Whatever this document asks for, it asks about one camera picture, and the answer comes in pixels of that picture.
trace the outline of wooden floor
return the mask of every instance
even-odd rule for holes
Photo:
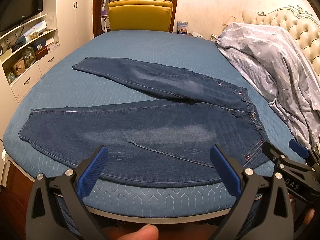
[[[0,193],[0,213],[18,235],[25,240],[26,214],[33,182],[10,165],[7,187]]]

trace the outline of white shelf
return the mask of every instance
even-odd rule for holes
[[[10,87],[12,87],[12,86],[14,85],[14,83],[15,83],[17,80],[19,80],[19,78],[21,78],[25,73],[27,73],[28,70],[31,69],[31,68],[34,66],[34,64],[36,64],[37,62],[38,62],[38,61],[34,62],[30,67],[28,67],[28,68],[26,69],[25,72],[23,72],[20,76],[16,77],[16,78],[14,79],[14,81],[10,84]]]
[[[46,14],[44,14],[44,15],[41,15],[41,16],[38,16],[38,17],[36,17],[36,18],[34,18],[34,19],[31,19],[31,20],[29,20],[29,21],[27,21],[27,22],[25,22],[25,23],[23,23],[23,24],[15,27],[15,28],[12,29],[11,31],[8,31],[8,32],[5,33],[4,35],[2,35],[2,36],[0,37],[0,40],[2,40],[5,36],[9,35],[10,33],[14,32],[15,30],[18,30],[20,27],[23,27],[23,26],[25,26],[25,25],[27,25],[27,24],[29,24],[29,23],[31,23],[31,22],[34,22],[34,21],[36,21],[36,20],[38,20],[38,19],[41,19],[42,17],[47,16],[47,15],[48,15],[48,13],[46,13]]]
[[[30,43],[33,43],[34,41],[38,40],[39,38],[47,35],[48,33],[51,33],[51,32],[54,32],[55,30],[57,30],[57,28],[54,28],[52,30],[49,30],[49,31],[45,31],[43,34],[41,34],[39,37],[29,41],[28,43],[26,43],[25,45],[23,45],[22,47],[20,47],[19,49],[17,49],[15,52],[13,52],[12,54],[10,54],[9,57],[7,57],[6,59],[4,59],[2,61],[2,64],[5,63],[9,58],[11,58],[14,54],[18,53],[20,50],[22,50],[24,47],[28,46]]]

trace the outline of blue quilted bedsheet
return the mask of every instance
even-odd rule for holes
[[[175,67],[188,68],[249,90],[271,143],[291,159],[302,161],[288,147],[293,138],[287,126],[268,103],[245,81],[220,54],[215,43],[190,36],[153,31],[115,31],[105,33],[85,44],[49,70],[26,95],[4,134],[4,148],[9,156],[33,177],[40,172],[47,177],[61,175],[67,167],[33,149],[18,138],[30,109],[44,107],[87,107],[155,100],[140,92],[102,77],[72,70],[85,57],[125,57]],[[265,163],[256,172],[271,175],[273,164]],[[87,206],[101,211],[136,217],[183,217],[230,208],[235,199],[223,183],[188,188],[141,188],[99,179]]]

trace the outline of yellow chair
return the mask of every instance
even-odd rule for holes
[[[112,31],[149,30],[168,32],[172,2],[163,0],[120,0],[108,3]]]

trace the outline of black flat screen tv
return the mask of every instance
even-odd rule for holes
[[[42,12],[43,0],[11,0],[0,13],[0,32],[21,24]]]

